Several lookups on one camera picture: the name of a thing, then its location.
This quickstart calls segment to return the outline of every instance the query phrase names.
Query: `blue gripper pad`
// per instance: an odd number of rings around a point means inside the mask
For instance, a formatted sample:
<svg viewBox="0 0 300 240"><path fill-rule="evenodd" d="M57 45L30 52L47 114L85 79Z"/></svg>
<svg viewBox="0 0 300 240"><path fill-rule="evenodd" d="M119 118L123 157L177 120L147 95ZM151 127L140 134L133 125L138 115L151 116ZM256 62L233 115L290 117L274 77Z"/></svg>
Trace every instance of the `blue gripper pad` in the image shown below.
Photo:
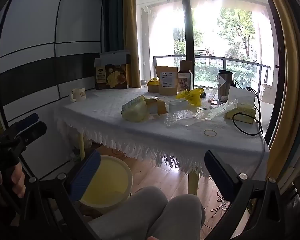
<svg viewBox="0 0 300 240"><path fill-rule="evenodd" d="M78 201L90 184L100 166L101 156L97 150L87 153L86 157L76 164L67 175L64 186L71 201Z"/></svg>

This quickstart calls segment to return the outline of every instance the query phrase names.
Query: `black tumbler lid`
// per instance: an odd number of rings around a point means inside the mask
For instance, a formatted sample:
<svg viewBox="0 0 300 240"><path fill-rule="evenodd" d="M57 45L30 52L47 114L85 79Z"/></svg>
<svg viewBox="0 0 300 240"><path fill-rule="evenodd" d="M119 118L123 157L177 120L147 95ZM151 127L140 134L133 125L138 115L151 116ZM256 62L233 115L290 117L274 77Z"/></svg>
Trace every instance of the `black tumbler lid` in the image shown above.
<svg viewBox="0 0 300 240"><path fill-rule="evenodd" d="M231 72L231 71L224 70L224 69L219 70L219 73L220 73L220 74L228 74L228 75L232 75L232 72Z"/></svg>

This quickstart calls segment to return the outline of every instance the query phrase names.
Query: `wooden floor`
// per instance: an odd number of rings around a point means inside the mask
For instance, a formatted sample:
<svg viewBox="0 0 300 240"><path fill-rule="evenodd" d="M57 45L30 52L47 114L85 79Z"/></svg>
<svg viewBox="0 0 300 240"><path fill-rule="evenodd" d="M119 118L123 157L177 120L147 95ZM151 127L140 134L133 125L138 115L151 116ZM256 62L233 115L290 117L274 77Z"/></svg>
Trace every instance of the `wooden floor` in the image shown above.
<svg viewBox="0 0 300 240"><path fill-rule="evenodd" d="M132 193L135 193L138 189L146 186L156 186L163 191L168 199L181 194L187 194L188 175L184 174L179 169L172 168L164 162L159 168L156 167L155 163L151 160L139 161L131 159L118 151L109 151L109 148L107 149L104 146L98 148L98 151L104 155L116 156L127 163L133 175ZM218 210L217 214L212 217L214 212L210 212L211 209L220 205L220 203L217 202L217 192L218 188L211 179L204 177L199 179L197 196L199 197L202 206L206 209L206 220L204 224L211 228L218 223L224 214L223 210ZM242 232L248 218L249 213L246 210L233 236L237 236ZM201 229L200 239L204 239L211 231L211 229L205 225L203 225Z"/></svg>

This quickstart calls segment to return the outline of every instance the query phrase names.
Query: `mug handle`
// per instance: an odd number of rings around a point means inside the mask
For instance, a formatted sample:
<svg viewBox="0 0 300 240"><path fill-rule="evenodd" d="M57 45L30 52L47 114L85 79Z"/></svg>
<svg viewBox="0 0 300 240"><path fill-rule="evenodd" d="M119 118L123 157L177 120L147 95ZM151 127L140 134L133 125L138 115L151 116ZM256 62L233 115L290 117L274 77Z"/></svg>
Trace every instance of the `mug handle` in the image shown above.
<svg viewBox="0 0 300 240"><path fill-rule="evenodd" d="M77 101L75 98L73 98L73 94L74 94L74 91L72 90L71 93L70 93L70 101L73 103L75 101Z"/></svg>

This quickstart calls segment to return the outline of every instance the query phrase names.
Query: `table leg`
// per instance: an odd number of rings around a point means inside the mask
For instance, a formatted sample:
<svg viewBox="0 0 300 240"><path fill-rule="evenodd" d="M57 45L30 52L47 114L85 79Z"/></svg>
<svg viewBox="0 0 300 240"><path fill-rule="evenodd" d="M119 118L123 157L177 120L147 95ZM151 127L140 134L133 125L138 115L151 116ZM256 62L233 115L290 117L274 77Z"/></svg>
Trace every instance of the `table leg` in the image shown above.
<svg viewBox="0 0 300 240"><path fill-rule="evenodd" d="M79 150L80 150L80 158L81 158L81 160L83 160L84 159L83 132L79 133L79 135L78 135L78 143L79 143Z"/></svg>
<svg viewBox="0 0 300 240"><path fill-rule="evenodd" d="M197 195L199 174L191 171L188 174L188 194Z"/></svg>

